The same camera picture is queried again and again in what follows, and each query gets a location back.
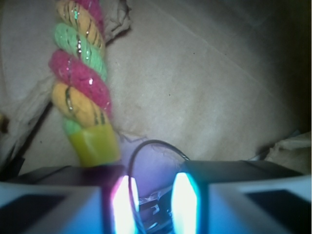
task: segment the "blue light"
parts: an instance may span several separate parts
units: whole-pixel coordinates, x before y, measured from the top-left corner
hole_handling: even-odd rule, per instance
[[[200,194],[191,175],[178,173],[173,185],[172,219],[176,234],[195,234],[199,222]]]

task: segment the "pink light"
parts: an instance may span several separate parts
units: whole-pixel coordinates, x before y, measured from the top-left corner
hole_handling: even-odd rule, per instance
[[[137,184],[134,178],[131,178],[133,197],[136,210],[138,211],[138,193]],[[114,229],[116,234],[136,233],[136,224],[132,214],[130,196],[128,190],[128,176],[121,177],[113,188],[111,200],[113,204]]]

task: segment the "rope toy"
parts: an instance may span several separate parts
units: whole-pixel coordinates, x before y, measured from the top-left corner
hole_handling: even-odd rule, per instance
[[[59,0],[63,23],[56,26],[56,50],[49,67],[57,81],[52,102],[64,115],[63,127],[84,167],[116,162],[118,143],[110,124],[104,23],[98,0]]]

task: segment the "black wire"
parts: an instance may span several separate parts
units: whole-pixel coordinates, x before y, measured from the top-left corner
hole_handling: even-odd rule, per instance
[[[132,209],[132,213],[134,216],[134,220],[136,223],[136,227],[138,229],[138,233],[139,234],[145,234],[145,229],[143,226],[143,222],[141,220],[141,216],[139,214],[139,212],[136,210],[135,207],[135,202],[134,202],[134,198],[133,198],[133,191],[132,191],[132,182],[131,182],[131,177],[132,177],[132,173],[133,173],[133,167],[134,167],[134,162],[136,159],[136,156],[138,154],[138,152],[146,145],[150,145],[150,144],[159,144],[161,146],[164,146],[165,148],[168,148],[174,152],[176,152],[178,155],[180,155],[184,160],[189,161],[190,159],[182,152],[180,151],[177,147],[162,141],[162,140],[147,140],[141,144],[139,144],[136,149],[133,151],[131,157],[130,157],[130,162],[129,162],[129,168],[128,168],[128,189],[129,189],[129,195],[130,195],[130,204],[131,204],[131,209]]]

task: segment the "glowing light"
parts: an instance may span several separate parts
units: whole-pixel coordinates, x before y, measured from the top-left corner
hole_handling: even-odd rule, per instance
[[[171,208],[176,234],[195,234],[198,225],[199,192],[194,179],[178,173],[173,185]]]
[[[132,191],[135,200],[136,210],[138,211],[138,193],[137,184],[134,178],[132,180]],[[136,233],[137,228],[132,214],[130,196],[128,191],[128,176],[119,180],[112,192],[113,214],[115,220],[116,234]]]

